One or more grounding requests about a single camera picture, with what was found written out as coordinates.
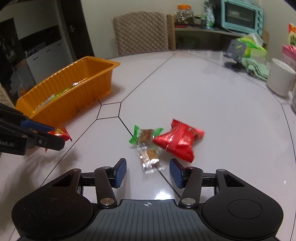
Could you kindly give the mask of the white ceramic mug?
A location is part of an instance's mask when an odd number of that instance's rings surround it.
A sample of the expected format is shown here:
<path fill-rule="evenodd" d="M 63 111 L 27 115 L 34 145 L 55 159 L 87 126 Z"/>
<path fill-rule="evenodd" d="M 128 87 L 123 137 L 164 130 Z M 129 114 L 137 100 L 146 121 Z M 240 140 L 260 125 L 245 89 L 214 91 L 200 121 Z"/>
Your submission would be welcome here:
<path fill-rule="evenodd" d="M 283 61 L 272 58 L 267 86 L 275 94 L 286 97 L 292 89 L 295 71 Z"/>

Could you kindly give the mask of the large red snack packet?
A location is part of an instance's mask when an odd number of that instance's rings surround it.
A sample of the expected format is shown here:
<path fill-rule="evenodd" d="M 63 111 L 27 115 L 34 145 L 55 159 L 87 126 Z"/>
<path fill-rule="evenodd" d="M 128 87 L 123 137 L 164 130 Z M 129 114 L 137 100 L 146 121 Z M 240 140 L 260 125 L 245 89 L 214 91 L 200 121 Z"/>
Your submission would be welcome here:
<path fill-rule="evenodd" d="M 153 139 L 153 143 L 176 157 L 192 163 L 195 158 L 193 144 L 202 139 L 205 132 L 173 119 L 171 130 Z"/>

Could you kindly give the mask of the teal toaster oven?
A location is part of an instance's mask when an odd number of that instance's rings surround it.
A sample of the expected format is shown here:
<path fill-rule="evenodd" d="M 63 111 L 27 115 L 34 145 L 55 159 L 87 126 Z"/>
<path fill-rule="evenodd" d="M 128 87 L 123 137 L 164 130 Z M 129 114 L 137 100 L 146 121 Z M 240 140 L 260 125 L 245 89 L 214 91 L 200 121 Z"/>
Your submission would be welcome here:
<path fill-rule="evenodd" d="M 263 34 L 263 9 L 243 1 L 220 1 L 220 26 L 246 34 Z"/>

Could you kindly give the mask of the wooden shelf unit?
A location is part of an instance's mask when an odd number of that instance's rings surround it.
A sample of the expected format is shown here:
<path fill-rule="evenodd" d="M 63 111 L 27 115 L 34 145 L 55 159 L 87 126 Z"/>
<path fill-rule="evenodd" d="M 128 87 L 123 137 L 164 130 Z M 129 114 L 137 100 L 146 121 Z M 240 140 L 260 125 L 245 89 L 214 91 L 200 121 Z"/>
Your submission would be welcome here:
<path fill-rule="evenodd" d="M 231 40 L 243 37 L 243 33 L 221 29 L 201 29 L 192 26 L 177 26 L 173 14 L 167 15 L 169 49 L 224 51 Z"/>

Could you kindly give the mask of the green tissue pack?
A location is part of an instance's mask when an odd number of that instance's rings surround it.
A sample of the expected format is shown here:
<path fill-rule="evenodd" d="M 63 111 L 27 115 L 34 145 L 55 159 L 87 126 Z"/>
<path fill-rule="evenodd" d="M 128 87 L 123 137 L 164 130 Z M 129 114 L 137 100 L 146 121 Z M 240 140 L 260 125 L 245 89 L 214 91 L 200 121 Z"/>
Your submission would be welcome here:
<path fill-rule="evenodd" d="M 263 57 L 267 58 L 268 52 L 263 48 L 262 38 L 256 34 L 251 33 L 236 39 L 239 42 L 245 43 L 246 49 L 243 54 L 244 58 Z"/>

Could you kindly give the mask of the clear wrapped brown snack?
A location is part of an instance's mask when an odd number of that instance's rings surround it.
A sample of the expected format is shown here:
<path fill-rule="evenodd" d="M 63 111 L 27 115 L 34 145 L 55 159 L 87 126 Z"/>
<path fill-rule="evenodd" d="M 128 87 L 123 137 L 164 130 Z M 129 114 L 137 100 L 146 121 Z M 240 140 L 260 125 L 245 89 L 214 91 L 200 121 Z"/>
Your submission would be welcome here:
<path fill-rule="evenodd" d="M 146 145 L 142 143 L 137 145 L 137 154 L 145 174 L 163 171 L 166 168 L 159 158 L 161 153 L 162 150 L 154 144 Z"/>

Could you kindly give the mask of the small red snack packet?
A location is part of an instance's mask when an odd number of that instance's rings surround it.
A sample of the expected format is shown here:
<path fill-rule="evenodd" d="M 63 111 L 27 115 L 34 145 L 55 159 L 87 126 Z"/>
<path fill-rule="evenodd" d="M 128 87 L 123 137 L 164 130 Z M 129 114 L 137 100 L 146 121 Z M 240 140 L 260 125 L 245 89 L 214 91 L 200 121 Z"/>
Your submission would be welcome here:
<path fill-rule="evenodd" d="M 65 128 L 57 128 L 46 134 L 47 143 L 45 144 L 45 152 L 50 150 L 60 151 L 64 148 L 67 141 L 72 141 L 71 136 Z"/>

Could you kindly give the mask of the grey phone stand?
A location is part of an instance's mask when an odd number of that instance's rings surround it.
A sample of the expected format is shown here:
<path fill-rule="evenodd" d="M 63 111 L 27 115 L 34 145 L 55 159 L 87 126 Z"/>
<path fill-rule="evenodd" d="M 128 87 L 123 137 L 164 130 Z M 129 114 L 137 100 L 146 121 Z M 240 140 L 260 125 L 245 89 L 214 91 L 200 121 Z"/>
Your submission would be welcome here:
<path fill-rule="evenodd" d="M 241 59 L 244 56 L 246 48 L 247 48 L 247 45 L 244 42 L 240 42 L 236 39 L 231 40 L 223 56 L 225 58 L 232 59 L 233 62 L 226 61 L 224 62 L 224 66 L 235 72 L 245 72 L 246 69 L 242 65 Z"/>

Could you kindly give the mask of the green folded cloth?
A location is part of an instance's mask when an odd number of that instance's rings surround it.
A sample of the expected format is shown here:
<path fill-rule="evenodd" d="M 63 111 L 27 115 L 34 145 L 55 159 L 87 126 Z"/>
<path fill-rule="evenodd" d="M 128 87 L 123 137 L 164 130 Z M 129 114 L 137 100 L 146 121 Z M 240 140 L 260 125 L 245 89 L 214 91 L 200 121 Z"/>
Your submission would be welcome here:
<path fill-rule="evenodd" d="M 241 64 L 246 69 L 247 73 L 254 78 L 267 82 L 269 77 L 269 70 L 264 64 L 258 63 L 252 58 L 242 58 Z"/>

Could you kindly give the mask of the green bag on shelf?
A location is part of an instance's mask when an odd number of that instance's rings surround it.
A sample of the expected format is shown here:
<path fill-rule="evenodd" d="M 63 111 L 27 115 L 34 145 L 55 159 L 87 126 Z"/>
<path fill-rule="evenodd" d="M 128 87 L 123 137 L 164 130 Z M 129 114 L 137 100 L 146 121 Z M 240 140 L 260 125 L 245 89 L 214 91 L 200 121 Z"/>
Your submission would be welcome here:
<path fill-rule="evenodd" d="M 204 2 L 203 18 L 205 19 L 205 27 L 210 29 L 214 27 L 215 16 L 213 11 L 213 5 L 210 1 Z"/>

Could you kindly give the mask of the orange plastic tray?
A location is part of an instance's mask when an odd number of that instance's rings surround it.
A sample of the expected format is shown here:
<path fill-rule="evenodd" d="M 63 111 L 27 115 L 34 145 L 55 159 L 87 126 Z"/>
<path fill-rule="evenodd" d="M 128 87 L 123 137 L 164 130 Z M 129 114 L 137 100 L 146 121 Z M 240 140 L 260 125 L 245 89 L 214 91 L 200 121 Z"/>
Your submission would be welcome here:
<path fill-rule="evenodd" d="M 116 61 L 83 57 L 29 90 L 17 100 L 16 109 L 37 122 L 60 127 L 81 110 L 110 94 L 112 71 L 119 65 Z M 34 112 L 52 94 L 58 94 L 84 78 L 87 80 Z"/>

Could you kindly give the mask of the green brown snack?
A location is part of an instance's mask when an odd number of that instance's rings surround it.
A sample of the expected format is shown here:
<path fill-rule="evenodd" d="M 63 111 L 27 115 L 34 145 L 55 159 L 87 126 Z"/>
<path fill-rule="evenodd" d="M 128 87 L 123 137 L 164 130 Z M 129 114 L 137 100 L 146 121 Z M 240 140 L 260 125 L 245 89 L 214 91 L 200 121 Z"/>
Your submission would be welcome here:
<path fill-rule="evenodd" d="M 163 128 L 142 129 L 139 126 L 134 125 L 133 135 L 129 140 L 129 143 L 132 145 L 150 144 L 163 130 Z"/>

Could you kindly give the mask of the beige quilted chair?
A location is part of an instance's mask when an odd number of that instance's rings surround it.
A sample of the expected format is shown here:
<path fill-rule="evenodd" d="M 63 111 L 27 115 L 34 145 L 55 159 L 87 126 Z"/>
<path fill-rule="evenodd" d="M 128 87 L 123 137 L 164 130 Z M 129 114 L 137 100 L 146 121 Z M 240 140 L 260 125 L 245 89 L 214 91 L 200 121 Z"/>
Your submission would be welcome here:
<path fill-rule="evenodd" d="M 118 56 L 167 51 L 167 15 L 157 11 L 137 11 L 111 19 Z"/>
<path fill-rule="evenodd" d="M 9 106 L 10 108 L 15 108 L 14 104 L 12 103 L 11 99 L 9 98 L 6 90 L 0 84 L 0 103 Z"/>

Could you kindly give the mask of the glass jar orange lid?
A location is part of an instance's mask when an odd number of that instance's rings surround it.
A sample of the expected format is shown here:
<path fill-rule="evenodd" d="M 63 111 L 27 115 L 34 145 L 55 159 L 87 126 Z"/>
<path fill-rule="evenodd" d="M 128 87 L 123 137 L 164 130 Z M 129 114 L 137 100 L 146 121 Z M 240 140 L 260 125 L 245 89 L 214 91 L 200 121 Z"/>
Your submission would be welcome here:
<path fill-rule="evenodd" d="M 194 13 L 190 5 L 180 4 L 175 11 L 175 19 L 178 25 L 192 25 L 194 23 Z"/>

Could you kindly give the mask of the sunflower seed bag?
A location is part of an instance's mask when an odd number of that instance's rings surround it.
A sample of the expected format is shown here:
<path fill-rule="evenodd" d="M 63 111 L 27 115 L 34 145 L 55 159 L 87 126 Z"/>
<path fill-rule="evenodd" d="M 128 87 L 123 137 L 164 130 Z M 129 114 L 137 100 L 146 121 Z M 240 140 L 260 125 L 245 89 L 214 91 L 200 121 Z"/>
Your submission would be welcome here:
<path fill-rule="evenodd" d="M 292 23 L 288 25 L 288 44 L 296 46 L 296 26 Z"/>

